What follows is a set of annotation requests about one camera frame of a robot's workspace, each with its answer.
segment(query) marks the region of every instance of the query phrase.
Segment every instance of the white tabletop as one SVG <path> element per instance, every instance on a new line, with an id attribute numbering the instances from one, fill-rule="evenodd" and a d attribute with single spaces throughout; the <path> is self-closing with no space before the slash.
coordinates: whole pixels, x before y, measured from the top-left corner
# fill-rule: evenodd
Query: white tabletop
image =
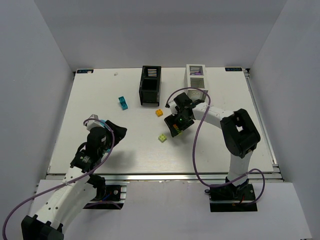
<path id="1" fill-rule="evenodd" d="M 192 145 L 199 121 L 172 138 L 165 117 L 169 95 L 184 87 L 185 68 L 162 68 L 160 107 L 141 106 L 139 83 L 141 68 L 94 69 L 93 73 L 75 75 L 69 102 L 52 154 L 49 174 L 65 174 L 79 145 L 86 141 L 88 131 L 82 125 L 91 114 L 126 127 L 125 138 L 114 148 L 99 174 L 193 173 Z M 206 68 L 211 104 L 225 110 L 246 109 L 261 135 L 249 168 L 272 172 L 272 157 L 262 135 L 261 126 L 241 71 L 226 72 L 223 67 Z M 122 110 L 118 97 L 124 96 L 128 109 Z M 155 111 L 162 109 L 163 116 Z M 160 134 L 167 140 L 161 143 Z M 201 173 L 227 173 L 230 153 L 220 129 L 204 123 L 198 137 L 196 162 Z"/>
<path id="2" fill-rule="evenodd" d="M 41 180 L 37 193 L 60 184 Z M 255 194 L 262 184 L 253 184 Z M 210 212 L 200 183 L 130 182 L 121 210 L 84 209 L 64 239 L 110 240 L 300 240 L 311 238 L 292 183 L 267 183 L 257 212 Z M 36 198 L 30 215 L 50 194 Z"/>

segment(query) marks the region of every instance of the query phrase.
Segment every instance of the gray wall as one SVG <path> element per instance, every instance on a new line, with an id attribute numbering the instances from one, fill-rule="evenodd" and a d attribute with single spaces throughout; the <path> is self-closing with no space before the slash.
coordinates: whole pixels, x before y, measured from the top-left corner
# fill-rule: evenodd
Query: gray wall
<path id="1" fill-rule="evenodd" d="M 320 1 L 288 0 L 251 81 L 281 172 L 320 240 Z"/>
<path id="2" fill-rule="evenodd" d="M 0 7 L 0 225 L 46 174 L 73 75 L 33 0 Z M 21 235 L 26 204 L 8 224 Z"/>
<path id="3" fill-rule="evenodd" d="M 73 70 L 251 67 L 287 0 L 35 0 Z"/>

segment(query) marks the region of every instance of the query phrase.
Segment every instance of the black label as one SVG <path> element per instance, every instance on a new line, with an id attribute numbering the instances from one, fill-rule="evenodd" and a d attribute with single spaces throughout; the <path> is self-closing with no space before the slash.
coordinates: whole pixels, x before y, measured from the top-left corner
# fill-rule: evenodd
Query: black label
<path id="1" fill-rule="evenodd" d="M 76 71 L 77 74 L 92 74 L 93 72 L 93 69 L 79 69 Z"/>
<path id="2" fill-rule="evenodd" d="M 225 67 L 226 72 L 242 72 L 241 67 Z"/>

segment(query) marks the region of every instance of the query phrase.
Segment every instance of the purple cable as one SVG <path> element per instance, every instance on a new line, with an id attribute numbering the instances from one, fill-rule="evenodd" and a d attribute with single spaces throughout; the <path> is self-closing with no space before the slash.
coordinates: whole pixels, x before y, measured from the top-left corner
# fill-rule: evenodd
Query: purple cable
<path id="1" fill-rule="evenodd" d="M 50 188 L 50 189 L 48 189 L 48 190 L 45 190 L 45 191 L 43 191 L 43 192 L 40 192 L 40 193 L 38 193 L 38 194 L 36 194 L 36 195 L 34 195 L 34 196 L 32 196 L 32 197 L 29 197 L 28 199 L 24 200 L 23 202 L 19 203 L 19 204 L 8 214 L 8 216 L 6 217 L 6 219 L 5 219 L 4 223 L 3 223 L 3 227 L 2 227 L 2 237 L 3 237 L 4 240 L 8 240 L 8 239 L 7 239 L 7 235 L 6 235 L 6 228 L 7 228 L 7 224 L 8 224 L 9 219 L 10 219 L 11 216 L 14 214 L 14 212 L 15 212 L 17 209 L 19 209 L 22 205 L 26 204 L 27 202 L 29 202 L 29 201 L 31 201 L 31 200 L 34 200 L 34 199 L 37 198 L 37 197 L 40 197 L 40 196 L 42 196 L 42 195 L 44 195 L 44 194 L 46 194 L 46 193 L 49 193 L 49 192 L 54 191 L 54 190 L 56 190 L 56 189 L 62 188 L 62 187 L 64 187 L 64 186 L 66 186 L 66 184 L 72 184 L 72 183 L 74 183 L 75 181 L 78 181 L 79 179 L 82 179 L 82 178 L 84 178 L 84 177 L 86 177 L 86 176 L 88 176 L 88 175 L 93 174 L 94 171 L 97 170 L 97 169 L 98 169 L 102 164 L 104 164 L 105 161 L 108 159 L 108 157 L 110 156 L 110 154 L 111 154 L 111 152 L 112 152 L 112 150 L 113 150 L 113 148 L 114 148 L 114 145 L 115 145 L 115 135 L 114 135 L 114 132 L 112 131 L 112 129 L 111 129 L 105 122 L 103 122 L 103 121 L 101 121 L 101 120 L 99 120 L 99 119 L 88 118 L 88 119 L 86 119 L 83 123 L 85 124 L 86 122 L 88 122 L 88 121 L 90 121 L 90 120 L 95 120 L 95 121 L 98 121 L 98 122 L 102 123 L 102 124 L 111 132 L 111 135 L 112 135 L 112 145 L 111 145 L 110 151 L 109 151 L 109 153 L 107 154 L 107 156 L 106 156 L 106 157 L 104 158 L 104 160 L 103 160 L 100 164 L 98 164 L 94 169 L 92 169 L 91 171 L 88 171 L 87 173 L 83 174 L 82 176 L 79 176 L 79 177 L 77 177 L 77 178 L 75 178 L 75 179 L 72 179 L 72 180 L 68 181 L 67 183 L 62 183 L 62 184 L 60 184 L 60 185 L 58 185 L 58 186 L 55 186 L 55 187 L 52 187 L 52 188 Z"/>
<path id="2" fill-rule="evenodd" d="M 207 186 L 207 187 L 209 187 L 209 188 L 221 188 L 221 187 L 225 187 L 225 186 L 227 186 L 227 185 L 229 185 L 229 184 L 234 183 L 235 181 L 238 181 L 238 180 L 244 178 L 245 176 L 247 176 L 248 174 L 250 174 L 250 173 L 252 173 L 252 172 L 254 172 L 254 171 L 257 171 L 257 172 L 259 172 L 259 173 L 262 175 L 262 181 L 263 181 L 262 190 L 261 190 L 260 195 L 259 195 L 254 201 L 249 202 L 249 203 L 247 203 L 247 204 L 249 205 L 249 204 L 254 204 L 254 203 L 256 203 L 256 202 L 261 198 L 262 194 L 264 193 L 264 191 L 265 191 L 265 186 L 266 186 L 265 176 L 264 176 L 263 172 L 262 172 L 261 170 L 257 169 L 257 168 L 253 168 L 253 169 L 251 169 L 250 171 L 248 171 L 247 173 L 244 173 L 243 175 L 241 175 L 241 176 L 239 176 L 239 177 L 237 177 L 237 178 L 235 178 L 235 179 L 233 179 L 233 180 L 231 180 L 231 181 L 228 181 L 228 182 L 226 182 L 226 183 L 223 183 L 223 184 L 211 185 L 211 184 L 205 183 L 205 182 L 201 179 L 201 177 L 200 177 L 200 175 L 199 175 L 199 173 L 198 173 L 198 170 L 197 170 L 197 166 L 196 166 L 196 145 L 197 145 L 197 139 L 198 139 L 198 135 L 199 135 L 200 128 L 201 128 L 202 124 L 204 123 L 205 118 L 206 118 L 206 116 L 207 116 L 207 113 L 209 112 L 209 109 L 210 109 L 211 98 L 210 98 L 210 96 L 209 96 L 208 93 L 206 93 L 205 91 L 203 91 L 203 90 L 201 90 L 201 89 L 199 89 L 199 88 L 196 88 L 196 87 L 183 87 L 183 88 L 180 88 L 180 89 L 174 91 L 174 92 L 168 97 L 168 100 L 166 101 L 166 104 L 168 104 L 170 98 L 171 98 L 175 93 L 177 93 L 177 92 L 179 92 L 179 91 L 181 91 L 181 90 L 185 90 L 185 89 L 195 89 L 195 90 L 198 90 L 198 91 L 202 92 L 203 94 L 205 94 L 205 95 L 208 97 L 208 107 L 206 108 L 206 110 L 205 110 L 205 112 L 204 112 L 204 114 L 203 114 L 203 117 L 202 117 L 202 119 L 201 119 L 201 121 L 200 121 L 200 123 L 199 123 L 199 126 L 198 126 L 198 128 L 196 129 L 195 136 L 194 136 L 193 147 L 192 147 L 192 163 L 193 163 L 193 169 L 194 169 L 194 173 L 195 173 L 196 177 L 198 178 L 198 180 L 200 181 L 200 183 L 202 183 L 203 185 L 205 185 L 205 186 Z"/>
<path id="3" fill-rule="evenodd" d="M 115 202 L 113 202 L 113 201 L 98 201 L 98 202 L 94 202 L 94 203 L 91 203 L 91 204 L 85 206 L 85 209 L 90 208 L 90 207 L 95 206 L 95 205 L 99 205 L 99 204 L 113 204 L 118 209 L 121 210 L 121 207 L 118 204 L 116 204 Z"/>

